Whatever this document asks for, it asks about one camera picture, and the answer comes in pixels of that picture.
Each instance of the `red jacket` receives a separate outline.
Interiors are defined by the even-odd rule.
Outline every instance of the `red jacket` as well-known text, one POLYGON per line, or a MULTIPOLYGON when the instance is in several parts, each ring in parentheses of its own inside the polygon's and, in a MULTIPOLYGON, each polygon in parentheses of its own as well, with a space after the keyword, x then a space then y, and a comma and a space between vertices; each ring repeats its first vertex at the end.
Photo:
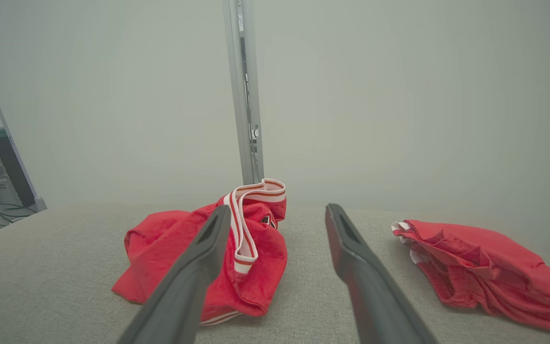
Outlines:
POLYGON ((535 253, 482 228, 406 220, 391 229, 441 302, 550 330, 550 268, 535 253))
POLYGON ((288 257, 277 231, 286 216, 286 186, 273 179, 238 187, 192 213, 149 215, 125 237, 131 266, 112 291, 132 302, 146 302, 212 211, 223 204, 231 207, 231 232, 220 275, 207 288, 201 324, 266 314, 288 257))

